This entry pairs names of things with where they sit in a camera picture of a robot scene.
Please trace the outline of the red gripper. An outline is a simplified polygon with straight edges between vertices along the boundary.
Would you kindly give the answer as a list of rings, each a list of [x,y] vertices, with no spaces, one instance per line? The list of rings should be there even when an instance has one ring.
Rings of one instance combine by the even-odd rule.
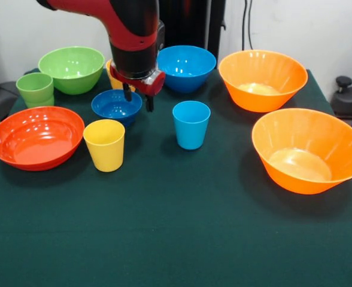
[[[125,99],[127,101],[132,100],[130,86],[135,87],[141,93],[146,94],[145,96],[146,110],[148,112],[153,112],[154,110],[153,96],[157,95],[161,91],[165,82],[166,75],[163,71],[156,68],[148,77],[145,77],[142,79],[125,78],[117,71],[116,65],[114,64],[113,60],[110,59],[109,72],[114,79],[116,79],[117,81],[120,81],[123,84],[123,91],[125,94]]]

